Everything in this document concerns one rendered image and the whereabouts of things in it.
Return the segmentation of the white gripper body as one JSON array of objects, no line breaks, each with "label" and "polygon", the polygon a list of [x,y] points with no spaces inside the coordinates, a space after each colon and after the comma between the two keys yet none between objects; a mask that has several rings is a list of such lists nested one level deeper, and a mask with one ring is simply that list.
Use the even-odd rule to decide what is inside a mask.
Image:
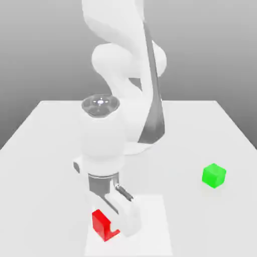
[{"label": "white gripper body", "polygon": [[125,237],[135,235],[142,227],[138,203],[129,201],[116,190],[104,197],[97,196],[96,207],[110,220],[111,230],[119,229]]}]

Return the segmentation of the small red cube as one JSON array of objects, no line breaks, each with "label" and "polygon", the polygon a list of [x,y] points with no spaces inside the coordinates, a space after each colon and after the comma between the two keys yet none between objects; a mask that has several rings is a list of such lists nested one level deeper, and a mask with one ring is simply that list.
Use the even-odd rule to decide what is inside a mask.
[{"label": "small red cube", "polygon": [[104,242],[110,240],[120,233],[119,229],[112,231],[110,225],[110,220],[101,212],[101,210],[97,209],[92,212],[93,229]]}]

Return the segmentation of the small green cube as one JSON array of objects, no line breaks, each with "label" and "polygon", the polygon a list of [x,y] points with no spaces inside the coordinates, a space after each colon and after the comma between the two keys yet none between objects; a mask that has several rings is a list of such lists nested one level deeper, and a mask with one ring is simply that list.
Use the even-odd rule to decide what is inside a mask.
[{"label": "small green cube", "polygon": [[203,169],[202,182],[212,188],[217,188],[224,183],[226,170],[213,163]]}]

